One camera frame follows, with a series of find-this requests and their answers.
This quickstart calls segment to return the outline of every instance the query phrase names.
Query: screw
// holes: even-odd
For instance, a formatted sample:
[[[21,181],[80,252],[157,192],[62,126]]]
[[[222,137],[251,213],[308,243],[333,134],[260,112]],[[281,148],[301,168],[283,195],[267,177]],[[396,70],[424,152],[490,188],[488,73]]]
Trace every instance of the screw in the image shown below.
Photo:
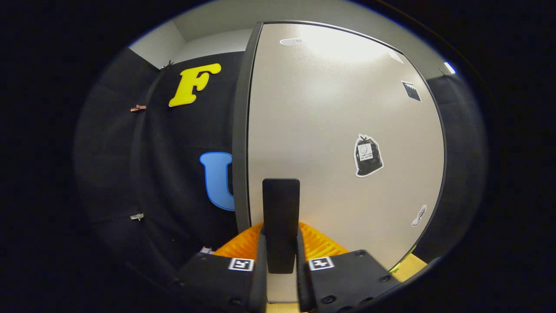
[[[341,308],[340,310],[338,310],[336,313],[341,313],[341,312],[345,312],[347,310],[351,310],[351,306],[344,306],[343,308]]]
[[[324,303],[324,304],[331,304],[332,302],[336,301],[336,297],[335,296],[328,296],[328,297],[324,297],[322,298],[322,300],[320,300],[320,302]]]
[[[365,303],[371,301],[372,299],[373,299],[373,297],[368,297],[368,298],[366,298],[366,299],[363,299],[363,301],[361,301],[361,302],[359,303],[359,305],[363,305],[363,304],[365,304]]]
[[[241,300],[239,300],[238,298],[231,298],[230,299],[230,304],[231,305],[241,305]]]

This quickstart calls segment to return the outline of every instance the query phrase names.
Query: white label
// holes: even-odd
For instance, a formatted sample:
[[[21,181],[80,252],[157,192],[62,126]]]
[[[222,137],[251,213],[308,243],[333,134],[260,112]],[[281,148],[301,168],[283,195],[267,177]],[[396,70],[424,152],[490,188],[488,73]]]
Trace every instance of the white label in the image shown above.
[[[390,57],[392,57],[394,60],[400,62],[400,63],[404,63],[404,61],[401,60],[400,56],[394,52],[394,51],[388,51],[388,54],[390,55]]]
[[[325,268],[334,267],[330,257],[320,257],[309,260],[309,268],[312,271],[324,270]]]
[[[255,265],[255,260],[250,258],[233,258],[228,270],[251,272],[253,265]]]
[[[358,145],[359,160],[364,161],[373,158],[373,150],[371,144]]]

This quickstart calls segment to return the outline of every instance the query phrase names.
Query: sticker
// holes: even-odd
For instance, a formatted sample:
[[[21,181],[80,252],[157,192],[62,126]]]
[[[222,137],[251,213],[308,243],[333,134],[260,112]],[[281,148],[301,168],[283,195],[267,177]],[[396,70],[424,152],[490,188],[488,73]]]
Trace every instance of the sticker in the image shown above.
[[[408,96],[410,98],[421,102],[421,98],[419,97],[419,94],[417,93],[417,89],[415,88],[415,85],[412,82],[407,82],[407,81],[402,80],[401,84],[404,85],[405,92],[408,93]]]
[[[291,38],[291,39],[280,40],[280,44],[284,46],[299,45],[301,43],[307,43],[307,41],[303,40],[302,38]]]
[[[396,61],[398,61],[398,62],[400,62],[400,63],[402,63],[402,64],[404,63],[404,61],[401,60],[400,56],[399,56],[396,52],[390,50],[390,51],[388,51],[388,54],[389,54],[394,60],[396,60]]]
[[[411,223],[411,226],[415,227],[421,223],[421,219],[423,218],[423,214],[425,214],[425,211],[426,211],[426,204],[421,208],[419,214],[417,214],[417,218],[414,219],[413,222]]]
[[[334,264],[330,257],[320,257],[309,260],[309,268],[312,271],[324,270],[332,267],[334,267]]]
[[[353,158],[355,160],[355,176],[366,177],[384,167],[379,144],[367,135],[359,134],[355,140]]]
[[[254,264],[255,260],[250,258],[233,258],[228,270],[251,272]]]

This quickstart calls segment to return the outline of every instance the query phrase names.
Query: black panel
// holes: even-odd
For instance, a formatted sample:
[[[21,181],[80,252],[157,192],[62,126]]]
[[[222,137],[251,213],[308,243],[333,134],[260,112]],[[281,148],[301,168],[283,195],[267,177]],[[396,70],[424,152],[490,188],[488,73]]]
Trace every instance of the black panel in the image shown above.
[[[231,153],[233,97],[243,52],[222,53],[176,63],[157,85],[145,111],[141,170],[147,180],[143,192],[164,208],[168,222],[188,230],[201,247],[217,249],[238,234],[235,214],[214,205],[206,191],[203,153]],[[193,103],[169,107],[185,69],[219,63]]]
[[[483,194],[487,146],[473,93],[457,76],[427,81],[444,122],[444,188],[426,232],[413,254],[425,262],[442,256],[464,235]]]
[[[234,270],[241,262],[251,270]],[[183,292],[193,296],[208,309],[242,313],[247,308],[251,281],[253,279],[253,260],[235,260],[207,253],[195,254],[177,274]]]
[[[262,211],[269,273],[292,273],[299,228],[299,180],[264,179]]]
[[[82,110],[73,157],[83,207],[115,253],[159,286],[167,286],[203,245],[216,249],[237,234],[234,213],[207,196],[199,156],[231,152],[242,54],[188,60],[159,73],[125,49],[98,78]],[[195,103],[168,107],[180,72],[211,63],[222,70],[203,91],[194,91]],[[147,110],[130,112],[136,105]],[[139,213],[145,216],[140,221],[130,218]]]
[[[368,305],[399,284],[365,250],[309,262],[312,264],[309,275],[319,313],[344,312]]]

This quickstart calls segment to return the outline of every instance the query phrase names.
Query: spoon sticker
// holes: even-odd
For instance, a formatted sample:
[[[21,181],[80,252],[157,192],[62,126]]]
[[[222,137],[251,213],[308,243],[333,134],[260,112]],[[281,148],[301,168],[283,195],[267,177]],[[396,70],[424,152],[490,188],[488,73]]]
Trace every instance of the spoon sticker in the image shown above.
[[[419,214],[417,214],[417,218],[414,219],[413,222],[411,223],[411,226],[415,227],[421,223],[421,219],[423,217],[423,214],[425,214],[425,211],[426,211],[426,204],[421,208]]]

